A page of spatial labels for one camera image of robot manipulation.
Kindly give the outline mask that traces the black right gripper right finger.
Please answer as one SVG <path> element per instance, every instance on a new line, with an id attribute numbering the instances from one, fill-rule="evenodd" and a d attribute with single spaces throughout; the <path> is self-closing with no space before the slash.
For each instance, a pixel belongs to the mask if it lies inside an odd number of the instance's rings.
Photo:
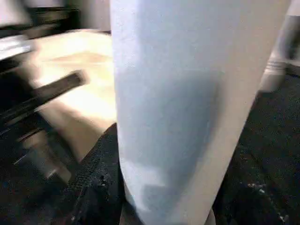
<path id="1" fill-rule="evenodd" d="M 218 225 L 298 225 L 300 156 L 245 128 L 213 203 Z"/>

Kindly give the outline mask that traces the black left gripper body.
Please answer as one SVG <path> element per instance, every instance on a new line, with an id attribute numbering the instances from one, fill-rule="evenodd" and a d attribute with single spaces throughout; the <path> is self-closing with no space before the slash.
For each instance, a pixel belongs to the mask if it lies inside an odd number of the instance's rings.
<path id="1" fill-rule="evenodd" d="M 30 133 L 47 130 L 47 122 L 35 111 L 42 98 L 31 85 L 32 73 L 20 62 L 0 63 L 0 144 L 14 145 Z"/>

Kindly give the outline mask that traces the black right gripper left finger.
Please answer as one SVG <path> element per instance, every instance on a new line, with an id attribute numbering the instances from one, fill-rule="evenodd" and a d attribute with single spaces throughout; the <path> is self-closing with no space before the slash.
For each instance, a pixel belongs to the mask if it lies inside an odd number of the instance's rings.
<path id="1" fill-rule="evenodd" d="M 72 225 L 118 225 L 125 199 L 117 125 L 112 124 L 81 161 L 71 179 L 76 201 Z"/>

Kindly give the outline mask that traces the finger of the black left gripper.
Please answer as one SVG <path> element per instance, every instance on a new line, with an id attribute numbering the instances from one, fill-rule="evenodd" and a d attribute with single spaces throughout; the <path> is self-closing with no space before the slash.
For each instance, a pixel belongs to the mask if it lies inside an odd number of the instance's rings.
<path id="1" fill-rule="evenodd" d="M 73 71 L 61 79 L 35 89 L 35 96 L 46 103 L 84 84 L 85 78 L 82 71 Z"/>

